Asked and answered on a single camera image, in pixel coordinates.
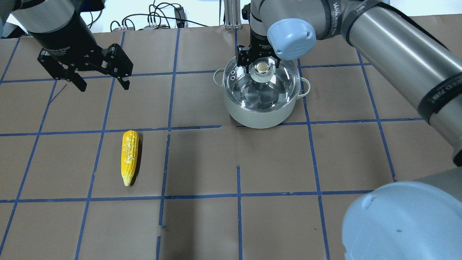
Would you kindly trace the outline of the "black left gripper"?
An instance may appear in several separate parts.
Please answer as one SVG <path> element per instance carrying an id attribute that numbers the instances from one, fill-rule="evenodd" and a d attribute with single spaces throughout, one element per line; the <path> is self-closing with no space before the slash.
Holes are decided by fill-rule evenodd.
<path id="1" fill-rule="evenodd" d="M 66 69 L 97 71 L 117 79 L 124 90 L 129 90 L 129 76 L 133 62 L 118 43 L 101 48 L 91 34 L 38 34 L 42 50 L 38 62 L 54 79 L 65 78 Z M 75 71 L 67 71 L 67 81 L 85 92 L 87 83 Z"/>

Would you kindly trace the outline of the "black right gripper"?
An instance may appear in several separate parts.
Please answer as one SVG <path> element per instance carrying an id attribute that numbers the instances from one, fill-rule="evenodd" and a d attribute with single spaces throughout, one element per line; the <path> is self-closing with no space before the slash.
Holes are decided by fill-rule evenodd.
<path id="1" fill-rule="evenodd" d="M 236 52 L 237 66 L 248 67 L 251 64 L 256 64 L 258 59 L 267 57 L 272 57 L 272 59 L 274 59 L 276 67 L 279 67 L 281 62 L 281 59 L 276 55 L 267 36 L 262 36 L 253 31 L 250 31 L 249 46 L 238 45 L 236 47 Z"/>

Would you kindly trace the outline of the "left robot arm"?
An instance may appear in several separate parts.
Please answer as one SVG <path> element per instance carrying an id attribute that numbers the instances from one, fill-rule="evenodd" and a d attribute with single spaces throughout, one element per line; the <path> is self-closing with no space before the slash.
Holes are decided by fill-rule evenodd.
<path id="1" fill-rule="evenodd" d="M 104 7 L 104 0 L 2 0 L 1 31 L 13 15 L 40 43 L 37 60 L 53 79 L 69 81 L 84 92 L 87 83 L 79 72 L 97 71 L 128 90 L 132 61 L 120 44 L 101 48 L 81 17 Z"/>

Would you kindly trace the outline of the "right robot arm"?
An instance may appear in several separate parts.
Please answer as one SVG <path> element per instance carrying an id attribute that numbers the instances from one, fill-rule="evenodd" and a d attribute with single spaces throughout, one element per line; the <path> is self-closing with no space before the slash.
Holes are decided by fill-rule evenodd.
<path id="1" fill-rule="evenodd" d="M 456 168 L 384 185 L 357 198 L 342 222 L 347 260 L 461 259 L 461 58 L 386 0 L 252 0 L 250 46 L 238 66 L 292 61 L 317 40 L 345 41 L 453 148 Z"/>

